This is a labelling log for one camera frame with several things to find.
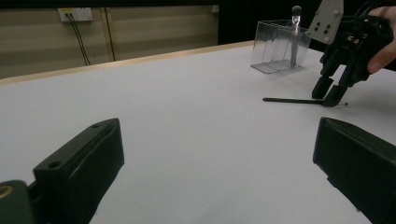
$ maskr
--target white table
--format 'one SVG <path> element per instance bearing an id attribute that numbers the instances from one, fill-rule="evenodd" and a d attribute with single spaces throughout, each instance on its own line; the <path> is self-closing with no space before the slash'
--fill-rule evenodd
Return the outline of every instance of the white table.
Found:
<path id="1" fill-rule="evenodd" d="M 349 105 L 310 99 L 320 52 L 264 74 L 251 45 L 0 85 L 0 181 L 33 168 L 95 122 L 119 118 L 125 165 L 92 223 L 370 223 L 312 162 L 321 117 L 396 145 L 396 74 L 349 89 Z M 340 69 L 335 75 L 338 81 Z"/>

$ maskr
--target screw hole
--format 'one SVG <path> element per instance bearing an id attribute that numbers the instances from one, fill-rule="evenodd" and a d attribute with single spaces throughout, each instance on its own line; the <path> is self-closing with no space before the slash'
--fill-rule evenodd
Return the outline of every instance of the screw hole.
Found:
<path id="1" fill-rule="evenodd" d="M 52 162 L 52 163 L 49 165 L 49 168 L 51 168 L 51 169 L 56 168 L 56 167 L 58 167 L 60 164 L 61 164 L 61 163 L 60 163 L 59 161 Z"/>

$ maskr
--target wall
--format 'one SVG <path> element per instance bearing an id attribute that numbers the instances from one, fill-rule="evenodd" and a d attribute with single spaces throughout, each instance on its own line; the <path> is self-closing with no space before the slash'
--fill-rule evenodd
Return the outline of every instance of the wall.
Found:
<path id="1" fill-rule="evenodd" d="M 79 21 L 91 64 L 217 45 L 212 6 L 92 8 Z M 73 27 L 58 9 L 0 10 L 0 78 L 85 66 Z"/>

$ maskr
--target clear plastic container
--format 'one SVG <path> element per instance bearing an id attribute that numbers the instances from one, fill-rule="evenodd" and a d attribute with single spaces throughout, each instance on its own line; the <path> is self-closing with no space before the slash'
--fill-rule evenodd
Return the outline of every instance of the clear plastic container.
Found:
<path id="1" fill-rule="evenodd" d="M 259 21 L 250 66 L 266 74 L 301 67 L 311 38 L 299 29 L 296 33 L 288 20 Z"/>

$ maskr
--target black cable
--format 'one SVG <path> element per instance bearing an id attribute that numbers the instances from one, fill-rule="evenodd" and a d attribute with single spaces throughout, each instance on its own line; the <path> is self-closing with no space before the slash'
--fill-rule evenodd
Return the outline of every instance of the black cable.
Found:
<path id="1" fill-rule="evenodd" d="M 378 1 L 372 1 L 372 3 L 366 8 L 364 9 L 364 11 L 359 15 L 358 20 L 364 20 L 364 18 L 366 18 L 366 16 L 376 7 L 379 7 L 380 5 L 382 5 L 385 1 L 383 0 L 378 0 Z"/>
<path id="2" fill-rule="evenodd" d="M 376 2 L 376 1 L 377 1 L 377 0 L 370 0 L 370 1 L 367 1 L 367 2 L 363 3 L 363 4 L 358 8 L 358 10 L 355 12 L 355 17 L 358 18 L 358 17 L 361 15 L 361 13 L 362 13 L 363 10 L 365 10 L 369 5 L 371 5 L 372 3 Z"/>
<path id="3" fill-rule="evenodd" d="M 66 17 L 67 17 L 67 19 L 69 19 L 70 24 L 72 25 L 73 30 L 76 34 L 77 39 L 78 39 L 79 48 L 81 49 L 81 53 L 82 53 L 82 57 L 84 58 L 85 65 L 91 65 L 90 60 L 88 59 L 87 53 L 85 52 L 84 43 L 82 42 L 81 34 L 78 31 L 78 28 L 77 28 L 76 22 L 73 18 L 73 15 L 66 14 Z"/>
<path id="4" fill-rule="evenodd" d="M 78 33 L 78 37 L 79 37 L 79 40 L 80 40 L 80 42 L 81 42 L 83 54 L 85 55 L 85 58 L 87 59 L 88 65 L 91 65 L 90 60 L 88 59 L 87 52 L 85 52 L 84 43 L 82 42 L 81 34 L 79 33 L 79 30 L 78 30 L 78 28 L 77 28 L 77 23 L 76 23 L 76 21 L 74 20 L 73 15 L 71 15 L 70 17 L 72 18 L 72 22 L 74 23 L 74 26 L 76 27 L 76 30 L 77 30 L 77 33 Z"/>
<path id="5" fill-rule="evenodd" d="M 81 40 L 80 40 L 79 37 L 78 37 L 78 32 L 77 32 L 77 30 L 76 30 L 76 27 L 74 26 L 74 23 L 72 22 L 72 19 L 70 18 L 69 14 L 65 14 L 65 15 L 66 15 L 67 19 L 69 19 L 70 24 L 72 25 L 73 30 L 74 30 L 74 32 L 75 32 L 75 34 L 76 34 L 76 37 L 77 37 L 77 40 L 78 40 L 78 44 L 79 44 L 79 48 L 80 48 L 80 50 L 81 50 L 82 57 L 84 58 L 84 63 L 85 63 L 85 65 L 88 65 L 87 59 L 86 59 L 86 57 L 85 57 L 85 55 L 84 55 L 84 49 L 83 49 L 83 47 L 82 47 L 82 45 L 81 45 Z"/>

